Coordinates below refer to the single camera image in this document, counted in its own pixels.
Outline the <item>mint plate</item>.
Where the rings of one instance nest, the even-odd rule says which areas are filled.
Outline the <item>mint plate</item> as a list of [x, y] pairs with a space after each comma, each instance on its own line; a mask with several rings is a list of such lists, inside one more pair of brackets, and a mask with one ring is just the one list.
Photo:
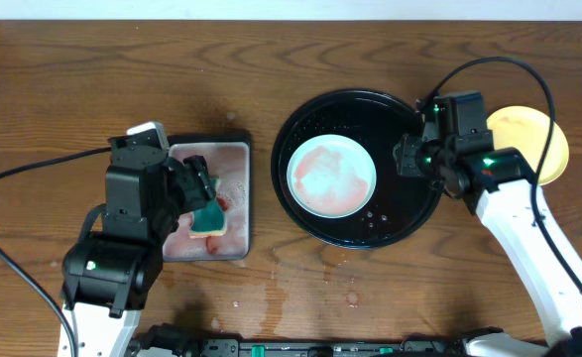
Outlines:
[[363, 208], [378, 183], [374, 160], [358, 142], [341, 135], [319, 135], [291, 151], [283, 188], [303, 211], [338, 219]]

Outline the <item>green and yellow sponge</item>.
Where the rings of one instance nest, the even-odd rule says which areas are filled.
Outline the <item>green and yellow sponge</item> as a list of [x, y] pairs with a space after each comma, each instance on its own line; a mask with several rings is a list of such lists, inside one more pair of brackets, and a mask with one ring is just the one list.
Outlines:
[[189, 234], [194, 238], [224, 235], [227, 229], [225, 211], [218, 195], [201, 209], [192, 212]]

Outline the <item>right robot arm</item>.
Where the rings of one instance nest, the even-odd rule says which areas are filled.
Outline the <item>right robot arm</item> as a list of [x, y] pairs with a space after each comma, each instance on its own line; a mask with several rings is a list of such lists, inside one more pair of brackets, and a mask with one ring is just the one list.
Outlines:
[[582, 356], [582, 260], [558, 226], [522, 154], [489, 132], [429, 139], [403, 135], [393, 155], [404, 177], [445, 184], [493, 234], [541, 321], [543, 346], [499, 330], [461, 342], [469, 356]]

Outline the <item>yellow plate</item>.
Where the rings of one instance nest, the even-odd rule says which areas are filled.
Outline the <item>yellow plate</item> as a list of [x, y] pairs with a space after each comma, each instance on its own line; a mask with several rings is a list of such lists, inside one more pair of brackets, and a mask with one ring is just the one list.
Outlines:
[[[534, 171], [545, 145], [549, 125], [550, 119], [546, 114], [526, 106], [504, 107], [487, 119], [488, 129], [493, 132], [495, 149], [518, 149]], [[555, 125], [539, 174], [539, 184], [549, 184], [558, 179], [565, 171], [568, 161], [567, 139], [561, 128]]]

